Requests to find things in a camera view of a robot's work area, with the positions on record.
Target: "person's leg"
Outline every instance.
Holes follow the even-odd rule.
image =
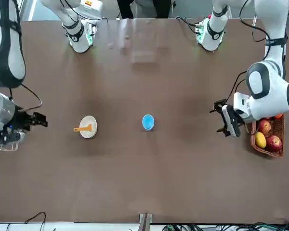
[[[153,0],[157,18],[168,18],[171,0]]]
[[[121,12],[122,19],[125,18],[134,18],[131,11],[131,3],[133,0],[117,0],[118,6]]]

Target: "apple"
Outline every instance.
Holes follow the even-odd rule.
[[[267,148],[272,151],[280,150],[282,147],[282,142],[280,141],[279,137],[277,136],[270,136],[266,139]]]
[[[259,129],[258,129],[259,132],[266,135],[269,133],[270,130],[271,130],[271,124],[268,120],[263,119],[259,122]]]

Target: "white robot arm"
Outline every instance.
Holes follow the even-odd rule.
[[[214,51],[221,43],[228,17],[228,6],[244,7],[250,0],[213,0],[213,13],[198,26],[197,41],[204,49]],[[250,96],[236,92],[234,105],[227,100],[214,103],[222,115],[224,127],[217,130],[225,136],[240,136],[244,123],[272,117],[289,110],[289,83],[286,79],[286,22],[289,0],[255,0],[255,11],[266,31],[265,58],[253,64],[246,73]]]
[[[85,33],[84,24],[71,9],[78,7],[80,0],[41,2],[62,20],[62,26],[76,52],[85,52],[92,45],[92,40]],[[22,85],[25,75],[17,1],[0,0],[0,87],[17,88]],[[21,141],[25,136],[24,132],[30,131],[32,125],[47,127],[46,116],[37,112],[29,115],[27,110],[0,93],[0,146]]]

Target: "wicker basket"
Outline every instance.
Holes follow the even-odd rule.
[[[270,132],[266,135],[266,137],[269,137],[271,135],[276,135],[277,137],[280,138],[283,146],[280,150],[278,151],[275,151],[275,152],[271,152],[269,150],[267,150],[266,148],[262,149],[262,148],[259,148],[256,146],[255,144],[255,136],[251,136],[250,137],[250,144],[252,145],[252,147],[254,149],[256,149],[258,152],[260,153],[264,153],[264,154],[267,154],[267,155],[270,155],[270,156],[273,156],[273,157],[283,157],[284,156],[284,124],[285,124],[285,120],[284,120],[284,116],[282,116],[280,119],[274,119],[274,118],[271,118],[269,119],[269,122],[271,124],[271,130]],[[259,121],[257,122],[253,122],[252,123],[252,126],[251,126],[251,132],[254,133],[258,127],[258,123]]]

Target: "table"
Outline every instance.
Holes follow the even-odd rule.
[[[216,133],[221,117],[209,114],[263,57],[263,43],[238,20],[229,20],[214,53],[175,19],[101,22],[96,47],[84,54],[68,45],[60,22],[22,28],[25,84],[42,98],[49,127],[33,128],[18,151],[0,152],[0,221],[39,211],[79,222],[138,222],[144,212],[155,223],[289,219],[289,112],[281,159],[255,153],[245,134]],[[289,81],[289,43],[287,51]],[[14,99],[38,103],[22,88]],[[147,113],[152,132],[142,129]],[[92,140],[73,132],[86,115],[98,121]]]

